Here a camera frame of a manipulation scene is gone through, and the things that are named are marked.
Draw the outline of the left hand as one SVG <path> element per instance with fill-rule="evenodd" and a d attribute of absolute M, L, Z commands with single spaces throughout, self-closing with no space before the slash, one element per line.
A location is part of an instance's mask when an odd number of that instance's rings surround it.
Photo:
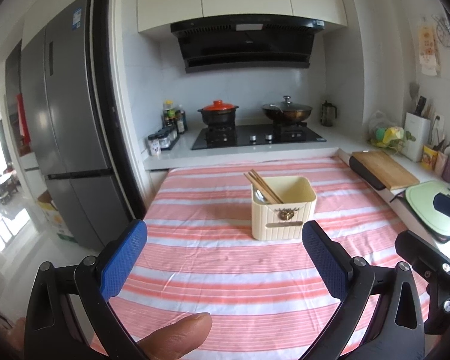
<path fill-rule="evenodd" d="M 212 325 L 211 314 L 191 314 L 154 331 L 136 344 L 149 359 L 181 359 L 206 341 Z M 4 336 L 5 348 L 18 359 L 23 358 L 25 326 L 26 318 L 22 317 Z"/>

